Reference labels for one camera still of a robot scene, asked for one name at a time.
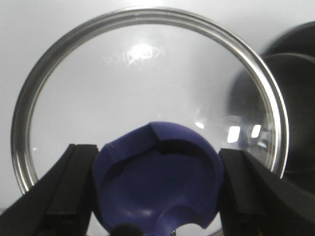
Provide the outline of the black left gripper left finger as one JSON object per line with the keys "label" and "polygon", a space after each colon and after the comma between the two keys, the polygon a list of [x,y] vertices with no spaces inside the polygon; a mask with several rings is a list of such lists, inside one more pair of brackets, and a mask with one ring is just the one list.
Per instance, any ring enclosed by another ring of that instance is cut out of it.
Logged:
{"label": "black left gripper left finger", "polygon": [[84,236],[94,205],[95,145],[68,146],[56,164],[0,216],[2,236]]}

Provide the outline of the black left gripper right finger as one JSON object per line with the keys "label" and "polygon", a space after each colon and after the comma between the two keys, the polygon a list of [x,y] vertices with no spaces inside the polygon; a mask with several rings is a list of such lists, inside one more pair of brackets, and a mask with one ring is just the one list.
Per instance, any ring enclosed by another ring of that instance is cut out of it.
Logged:
{"label": "black left gripper right finger", "polygon": [[246,151],[221,149],[219,206],[225,236],[313,236],[315,197]]}

